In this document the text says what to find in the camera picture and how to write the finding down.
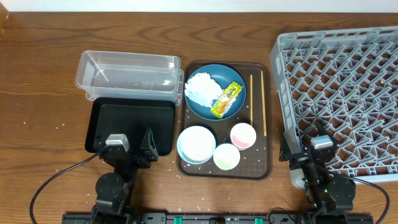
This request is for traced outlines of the wooden chopstick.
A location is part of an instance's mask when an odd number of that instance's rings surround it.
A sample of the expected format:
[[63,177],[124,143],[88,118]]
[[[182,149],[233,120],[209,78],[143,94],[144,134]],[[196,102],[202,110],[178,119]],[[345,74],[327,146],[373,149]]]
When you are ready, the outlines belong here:
[[253,126],[253,75],[250,74],[250,124]]
[[262,91],[262,120],[263,120],[263,131],[264,136],[267,136],[267,124],[266,124],[266,101],[265,101],[265,88],[264,88],[264,71],[261,70],[261,91]]

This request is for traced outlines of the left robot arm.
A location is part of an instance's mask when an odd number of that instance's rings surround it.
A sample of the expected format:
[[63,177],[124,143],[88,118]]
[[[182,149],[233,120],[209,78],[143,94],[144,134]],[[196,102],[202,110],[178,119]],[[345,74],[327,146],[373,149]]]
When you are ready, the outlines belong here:
[[89,223],[138,223],[137,210],[129,207],[139,169],[151,167],[158,161],[154,135],[147,128],[138,147],[132,147],[125,134],[111,134],[97,155],[114,168],[96,182],[95,206]]

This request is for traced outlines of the yellow green snack wrapper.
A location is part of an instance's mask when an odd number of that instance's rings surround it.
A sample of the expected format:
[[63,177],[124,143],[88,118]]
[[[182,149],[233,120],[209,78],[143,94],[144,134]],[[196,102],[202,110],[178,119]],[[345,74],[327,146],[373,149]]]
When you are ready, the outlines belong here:
[[223,90],[216,103],[211,108],[211,113],[218,119],[222,119],[223,116],[229,111],[232,104],[236,101],[236,98],[242,91],[243,86],[238,82],[232,82],[226,89]]

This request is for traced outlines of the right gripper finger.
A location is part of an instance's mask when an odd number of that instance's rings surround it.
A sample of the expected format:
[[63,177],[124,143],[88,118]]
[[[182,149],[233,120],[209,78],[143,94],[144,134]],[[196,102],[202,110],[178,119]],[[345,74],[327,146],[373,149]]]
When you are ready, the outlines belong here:
[[333,135],[325,129],[320,121],[315,121],[315,126],[319,136],[328,136],[331,140],[334,139]]
[[279,161],[285,162],[289,161],[292,158],[292,152],[287,143],[287,140],[283,134],[280,136],[280,152],[279,152]]

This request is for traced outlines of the light blue bowl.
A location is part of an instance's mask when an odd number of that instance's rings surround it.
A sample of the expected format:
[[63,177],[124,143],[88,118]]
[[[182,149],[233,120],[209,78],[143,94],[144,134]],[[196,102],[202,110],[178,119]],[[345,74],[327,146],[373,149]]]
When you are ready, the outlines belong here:
[[184,129],[177,139],[177,152],[187,163],[202,164],[214,154],[216,140],[213,133],[203,126]]

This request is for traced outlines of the green white cup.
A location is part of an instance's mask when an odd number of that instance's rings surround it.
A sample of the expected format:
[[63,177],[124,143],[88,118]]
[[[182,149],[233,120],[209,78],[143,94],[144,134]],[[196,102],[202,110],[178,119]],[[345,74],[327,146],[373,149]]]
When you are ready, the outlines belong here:
[[221,170],[234,169],[240,162],[240,152],[233,144],[219,145],[213,154],[214,163]]

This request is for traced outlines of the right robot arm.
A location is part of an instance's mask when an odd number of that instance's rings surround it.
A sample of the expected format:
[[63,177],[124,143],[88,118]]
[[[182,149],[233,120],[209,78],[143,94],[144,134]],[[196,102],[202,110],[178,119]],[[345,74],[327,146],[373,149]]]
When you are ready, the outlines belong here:
[[338,150],[338,141],[316,124],[318,136],[302,152],[293,153],[285,136],[281,137],[279,160],[287,161],[290,170],[303,172],[307,199],[313,209],[297,215],[295,223],[348,223],[346,212],[353,209],[356,184],[347,176],[330,174],[326,163]]

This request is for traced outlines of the white tissue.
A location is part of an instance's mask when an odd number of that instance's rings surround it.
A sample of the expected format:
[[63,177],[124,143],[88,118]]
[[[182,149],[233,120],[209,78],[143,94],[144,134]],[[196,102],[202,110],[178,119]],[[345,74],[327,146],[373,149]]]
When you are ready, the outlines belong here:
[[185,84],[185,96],[201,106],[211,108],[223,92],[221,86],[207,72],[196,73]]

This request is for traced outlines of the pink cup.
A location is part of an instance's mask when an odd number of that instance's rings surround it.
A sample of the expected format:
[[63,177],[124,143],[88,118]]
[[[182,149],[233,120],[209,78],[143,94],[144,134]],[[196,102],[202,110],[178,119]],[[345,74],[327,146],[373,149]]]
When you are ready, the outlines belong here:
[[256,142],[256,131],[247,123],[238,123],[230,131],[230,139],[239,151],[243,151],[254,145]]

